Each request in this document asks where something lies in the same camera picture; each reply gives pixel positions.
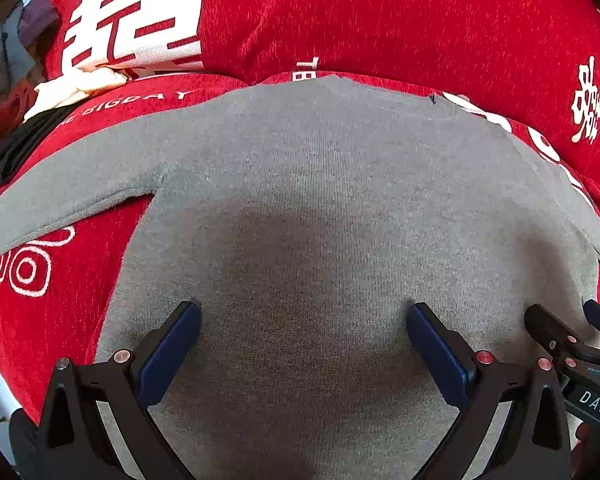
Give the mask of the person's right hand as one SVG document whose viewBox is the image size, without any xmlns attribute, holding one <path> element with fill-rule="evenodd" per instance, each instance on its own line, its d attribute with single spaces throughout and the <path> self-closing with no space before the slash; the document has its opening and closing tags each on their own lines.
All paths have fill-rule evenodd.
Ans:
<svg viewBox="0 0 600 480">
<path fill-rule="evenodd" d="M 574 437 L 576 438 L 576 444 L 571 450 L 571 478 L 577 478 L 582 470 L 582 464 L 585 454 L 588 440 L 590 440 L 591 428 L 586 422 L 580 422 Z"/>
</svg>

